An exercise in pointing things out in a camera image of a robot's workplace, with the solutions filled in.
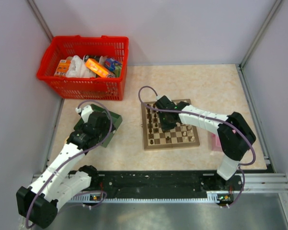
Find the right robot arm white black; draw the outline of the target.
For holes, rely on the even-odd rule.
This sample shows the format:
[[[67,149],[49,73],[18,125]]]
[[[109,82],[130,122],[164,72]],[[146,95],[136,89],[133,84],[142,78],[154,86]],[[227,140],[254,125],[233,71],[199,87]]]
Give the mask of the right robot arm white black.
[[[222,115],[201,110],[187,102],[174,103],[165,95],[156,97],[155,106],[163,131],[171,130],[179,123],[199,127],[219,138],[224,157],[214,182],[217,188],[227,189],[243,156],[256,141],[244,117],[238,112]]]

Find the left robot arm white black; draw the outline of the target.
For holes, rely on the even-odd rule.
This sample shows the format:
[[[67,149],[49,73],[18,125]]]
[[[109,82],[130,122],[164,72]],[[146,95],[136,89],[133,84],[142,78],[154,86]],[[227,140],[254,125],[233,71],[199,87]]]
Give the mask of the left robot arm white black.
[[[107,110],[83,109],[80,116],[56,159],[34,182],[16,193],[18,212],[28,229],[34,225],[47,228],[79,192],[99,186],[93,166],[81,167],[71,178],[68,174],[89,151],[109,141],[117,128],[112,112]]]

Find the wooden chess board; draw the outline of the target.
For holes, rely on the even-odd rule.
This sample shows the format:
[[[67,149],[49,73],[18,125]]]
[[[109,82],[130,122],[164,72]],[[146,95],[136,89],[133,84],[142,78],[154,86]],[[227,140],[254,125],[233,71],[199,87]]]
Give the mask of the wooden chess board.
[[[141,106],[144,150],[166,150],[200,146],[197,128],[176,123],[171,126],[159,112]]]

